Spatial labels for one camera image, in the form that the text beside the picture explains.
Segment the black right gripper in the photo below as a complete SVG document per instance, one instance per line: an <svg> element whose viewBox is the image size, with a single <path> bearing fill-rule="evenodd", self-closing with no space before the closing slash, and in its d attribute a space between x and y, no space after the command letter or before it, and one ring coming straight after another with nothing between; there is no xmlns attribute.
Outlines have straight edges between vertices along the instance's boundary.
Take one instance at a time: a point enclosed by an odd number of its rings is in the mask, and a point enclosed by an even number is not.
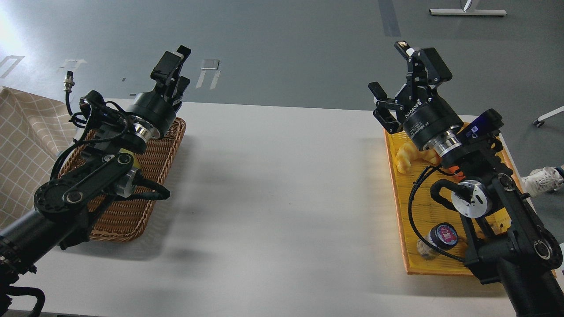
<svg viewBox="0 0 564 317"><path fill-rule="evenodd" d="M432 139L448 130L456 133L463 126L461 118L436 91L453 74L435 48L412 48L405 41L393 46L407 62L406 82L396 100L388 98L378 82L368 84L375 98L373 116L389 134L405 132L418 150L427 150ZM396 111L397 118L391 110Z"/></svg>

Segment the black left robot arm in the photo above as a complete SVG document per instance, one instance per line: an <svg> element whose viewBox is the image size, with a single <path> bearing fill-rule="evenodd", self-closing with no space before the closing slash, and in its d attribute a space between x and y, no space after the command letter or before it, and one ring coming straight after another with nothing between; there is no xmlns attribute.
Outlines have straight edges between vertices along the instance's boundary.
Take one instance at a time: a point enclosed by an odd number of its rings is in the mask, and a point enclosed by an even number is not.
<svg viewBox="0 0 564 317"><path fill-rule="evenodd" d="M83 128L79 139L55 161L48 182L34 193L33 210L1 230L1 313L14 296L36 299L31 317L38 317L45 294L15 286L20 275L36 273L36 262L55 246L62 250L87 242L95 222L115 201L159 201L169 189L145 178L134 166L151 139L162 139L182 106L190 79L181 76L191 49L183 45L165 52L150 76L156 85L137 94L124 110L92 90L79 102L70 122Z"/></svg>

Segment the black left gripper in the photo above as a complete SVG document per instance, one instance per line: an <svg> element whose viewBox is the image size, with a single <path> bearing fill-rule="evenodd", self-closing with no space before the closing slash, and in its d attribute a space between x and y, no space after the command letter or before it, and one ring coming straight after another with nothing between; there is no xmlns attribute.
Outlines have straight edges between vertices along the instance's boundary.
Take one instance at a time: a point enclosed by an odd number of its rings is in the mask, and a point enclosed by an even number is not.
<svg viewBox="0 0 564 317"><path fill-rule="evenodd" d="M163 138L166 135L182 106L183 95L191 80L180 77L179 74L191 52L190 48L183 45L175 52L166 51L151 72L151 79L156 82L157 87L170 87L173 83L176 84L171 98L154 88L150 92L137 94L133 104L127 107L129 114L143 119L156 128L158 135L154 135L155 138Z"/></svg>

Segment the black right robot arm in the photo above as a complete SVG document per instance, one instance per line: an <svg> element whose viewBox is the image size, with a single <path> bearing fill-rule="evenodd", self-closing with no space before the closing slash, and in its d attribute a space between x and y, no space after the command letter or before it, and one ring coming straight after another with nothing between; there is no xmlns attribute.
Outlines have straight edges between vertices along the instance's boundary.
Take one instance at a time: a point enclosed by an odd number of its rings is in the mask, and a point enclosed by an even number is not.
<svg viewBox="0 0 564 317"><path fill-rule="evenodd" d="M434 150L441 167L463 173L459 183L439 179L430 188L436 203L460 214L468 247L455 260L482 284L501 283L518 317L561 317L563 291L552 271L563 253L497 155L501 115L489 109L464 125L437 92L453 78L437 50L394 46L406 60L406 82L394 98L371 82L373 115L389 134L405 132L419 152Z"/></svg>

